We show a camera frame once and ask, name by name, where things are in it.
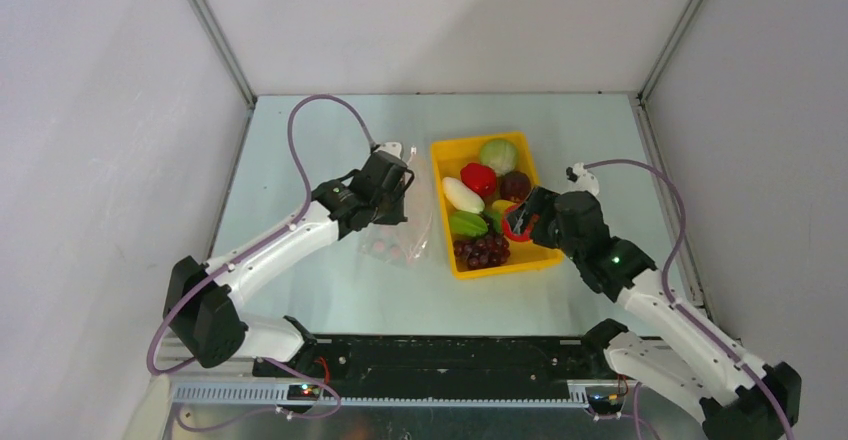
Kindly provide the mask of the bright red apple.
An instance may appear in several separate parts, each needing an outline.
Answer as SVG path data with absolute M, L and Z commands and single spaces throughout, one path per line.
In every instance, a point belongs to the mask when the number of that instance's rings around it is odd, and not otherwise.
M 504 236 L 511 242 L 527 243 L 532 241 L 536 220 L 536 216 L 525 216 L 524 206 L 518 204 L 515 210 L 502 215 L 501 228 Z

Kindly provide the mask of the purple grape bunch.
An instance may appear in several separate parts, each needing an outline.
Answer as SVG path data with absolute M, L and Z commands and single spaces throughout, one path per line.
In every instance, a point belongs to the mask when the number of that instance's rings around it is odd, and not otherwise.
M 454 240 L 452 247 L 455 260 L 465 270 L 499 267 L 511 256 L 509 242 L 500 234 Z

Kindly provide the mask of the clear pink-dotted zip bag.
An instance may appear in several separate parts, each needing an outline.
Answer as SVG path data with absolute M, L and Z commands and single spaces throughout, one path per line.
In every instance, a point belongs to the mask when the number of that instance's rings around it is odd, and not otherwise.
M 429 167 L 423 151 L 412 145 L 402 159 L 414 174 L 404 198 L 405 222 L 369 226 L 358 244 L 360 254 L 399 267 L 411 267 L 427 254 L 434 223 L 435 202 Z

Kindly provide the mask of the yellow plastic tray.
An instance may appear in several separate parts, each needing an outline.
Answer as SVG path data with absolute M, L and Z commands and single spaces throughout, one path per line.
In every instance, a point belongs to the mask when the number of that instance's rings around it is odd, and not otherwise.
M 502 266 L 479 270 L 465 270 L 463 267 L 460 267 L 455 260 L 452 247 L 453 241 L 469 237 L 456 236 L 450 232 L 448 227 L 448 216 L 458 210 L 456 210 L 445 198 L 441 181 L 444 177 L 454 177 L 460 180 L 460 170 L 468 163 L 480 163 L 480 148 L 487 141 L 495 138 L 509 140 L 517 146 L 519 150 L 519 160 L 514 171 L 525 173 L 531 179 L 534 186 L 539 185 L 540 181 L 535 169 L 531 150 L 524 134 L 521 132 L 499 133 L 488 136 L 443 140 L 437 141 L 431 145 L 431 159 L 434 178 L 440 202 L 443 230 L 449 250 L 451 269 L 455 277 L 463 280 L 482 277 L 485 275 L 540 270 L 557 265 L 564 259 L 564 254 L 559 250 L 547 249 L 533 244 L 532 241 L 527 243 L 518 243 L 511 242 L 508 238 L 506 238 L 510 245 L 511 256 Z M 496 193 L 491 197 L 483 198 L 485 202 L 484 210 L 491 210 L 490 205 L 495 200 L 501 199 L 499 195 L 500 179 L 501 177 L 498 177 L 498 188 Z

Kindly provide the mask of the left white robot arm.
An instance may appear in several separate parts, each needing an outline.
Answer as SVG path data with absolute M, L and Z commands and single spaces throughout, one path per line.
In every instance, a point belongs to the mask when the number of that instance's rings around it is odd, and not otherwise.
M 406 222 L 404 197 L 415 175 L 398 142 L 376 146 L 366 163 L 318 185 L 305 206 L 226 255 L 191 256 L 172 269 L 163 319 L 205 369 L 232 358 L 266 357 L 292 376 L 316 363 L 311 334 L 293 317 L 248 314 L 248 301 L 310 254 L 370 225 Z

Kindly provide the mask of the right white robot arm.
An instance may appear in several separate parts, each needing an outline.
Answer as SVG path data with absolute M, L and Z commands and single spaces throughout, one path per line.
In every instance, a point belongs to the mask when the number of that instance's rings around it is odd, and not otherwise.
M 502 223 L 514 239 L 562 251 L 592 291 L 655 328 L 667 346 L 645 346 L 622 323 L 604 320 L 583 337 L 588 374 L 615 371 L 646 385 L 689 413 L 710 439 L 789 438 L 800 412 L 798 372 L 751 354 L 664 285 L 649 255 L 611 235 L 592 193 L 536 187 Z

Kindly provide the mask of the yellow mango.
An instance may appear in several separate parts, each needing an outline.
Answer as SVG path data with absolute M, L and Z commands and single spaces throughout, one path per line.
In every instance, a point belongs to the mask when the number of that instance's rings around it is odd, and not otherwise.
M 495 200 L 491 205 L 490 209 L 494 213 L 498 213 L 500 215 L 504 215 L 509 213 L 517 208 L 518 204 L 509 200 L 499 199 Z

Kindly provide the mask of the dark red apple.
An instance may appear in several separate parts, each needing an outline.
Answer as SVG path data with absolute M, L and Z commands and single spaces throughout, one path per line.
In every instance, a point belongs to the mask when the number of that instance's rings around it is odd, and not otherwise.
M 527 198 L 533 187 L 533 182 L 525 173 L 511 171 L 501 177 L 499 195 L 503 200 L 518 203 Z

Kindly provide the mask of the red bell pepper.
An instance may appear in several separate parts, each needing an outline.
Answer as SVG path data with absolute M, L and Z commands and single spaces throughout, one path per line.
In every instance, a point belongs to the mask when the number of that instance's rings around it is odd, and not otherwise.
M 498 188 L 495 171 L 480 163 L 468 163 L 460 170 L 463 184 L 482 198 L 493 196 Z

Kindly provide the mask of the green leafy vegetable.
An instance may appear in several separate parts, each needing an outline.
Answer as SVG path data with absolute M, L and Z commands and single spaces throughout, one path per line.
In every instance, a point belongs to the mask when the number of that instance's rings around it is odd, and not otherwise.
M 502 216 L 493 210 L 479 214 L 456 211 L 448 216 L 448 227 L 453 235 L 469 238 L 503 235 Z

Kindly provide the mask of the green cabbage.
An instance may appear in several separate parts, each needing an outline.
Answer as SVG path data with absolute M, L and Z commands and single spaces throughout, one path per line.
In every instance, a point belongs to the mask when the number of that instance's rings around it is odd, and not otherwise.
M 492 169 L 497 177 L 502 177 L 515 170 L 519 160 L 519 150 L 509 140 L 495 138 L 482 145 L 479 151 L 479 161 Z

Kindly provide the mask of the white radish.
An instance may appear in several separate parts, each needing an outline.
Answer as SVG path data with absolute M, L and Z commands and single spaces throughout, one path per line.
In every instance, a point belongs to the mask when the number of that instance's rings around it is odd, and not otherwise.
M 485 209 L 483 198 L 454 177 L 444 177 L 442 190 L 447 201 L 458 211 L 480 214 Z

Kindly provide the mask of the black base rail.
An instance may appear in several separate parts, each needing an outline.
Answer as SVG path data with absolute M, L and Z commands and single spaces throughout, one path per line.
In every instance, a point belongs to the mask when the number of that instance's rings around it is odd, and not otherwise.
M 289 370 L 257 360 L 256 378 L 296 372 L 325 380 L 349 402 L 565 401 L 579 383 L 619 400 L 631 380 L 579 337 L 320 334 L 289 361 Z

